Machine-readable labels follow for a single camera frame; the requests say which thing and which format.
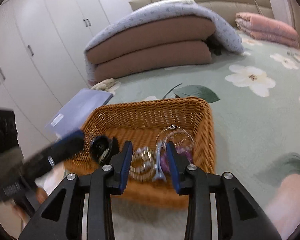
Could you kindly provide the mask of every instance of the folded quilt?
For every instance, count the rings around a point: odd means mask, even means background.
[[[245,12],[237,13],[235,18],[239,28],[245,27],[251,31],[273,33],[291,40],[298,40],[297,31],[282,21],[270,19],[260,14]]]
[[[249,35],[250,37],[256,40],[266,40],[272,41],[280,44],[287,45],[289,47],[299,48],[299,42],[296,40],[292,40],[274,33],[267,33],[267,32],[259,32],[259,31],[252,31],[245,27],[240,26],[239,29],[243,31],[245,34]]]
[[[241,37],[235,32],[235,29],[217,13],[209,10],[208,8],[199,6],[193,0],[166,0],[164,2],[159,1],[144,6],[106,27],[88,43],[85,48],[85,56],[89,49],[128,28],[157,20],[186,15],[195,15],[210,19],[216,26],[216,31],[213,36],[221,43],[222,46],[231,52],[241,53],[244,51],[241,44]],[[97,65],[89,62],[87,57],[85,58],[88,80],[95,81],[94,72]]]

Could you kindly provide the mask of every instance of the wardrobe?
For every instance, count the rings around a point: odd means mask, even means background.
[[[4,0],[0,107],[13,109],[25,158],[55,141],[45,125],[88,87],[83,50],[109,21],[99,0]]]

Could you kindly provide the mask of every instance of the flower center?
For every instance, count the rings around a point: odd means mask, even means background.
[[[252,74],[252,75],[249,75],[249,78],[252,80],[252,81],[255,81],[258,79],[258,76]]]

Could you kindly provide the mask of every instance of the wicker basket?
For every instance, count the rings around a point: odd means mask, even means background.
[[[214,132],[209,104],[200,98],[176,98],[102,106],[94,110],[82,126],[84,150],[65,161],[65,168],[78,175],[92,173],[98,164],[89,154],[91,140],[105,134],[116,137],[120,147],[130,140],[133,148],[149,146],[155,150],[158,133],[174,124],[194,137],[194,163],[206,172],[214,172]],[[166,208],[186,208],[187,196],[178,196],[170,178],[162,181],[137,182],[129,179],[122,197],[141,204]]]

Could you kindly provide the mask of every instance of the triangular cutout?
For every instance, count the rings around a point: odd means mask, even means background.
[[[60,218],[62,204],[65,200],[66,190],[63,188],[42,212],[41,217],[57,222]]]
[[[241,221],[245,221],[251,218],[256,218],[258,216],[257,212],[251,206],[249,201],[244,197],[242,192],[237,188],[234,189],[234,197],[237,202],[237,207],[238,207]]]

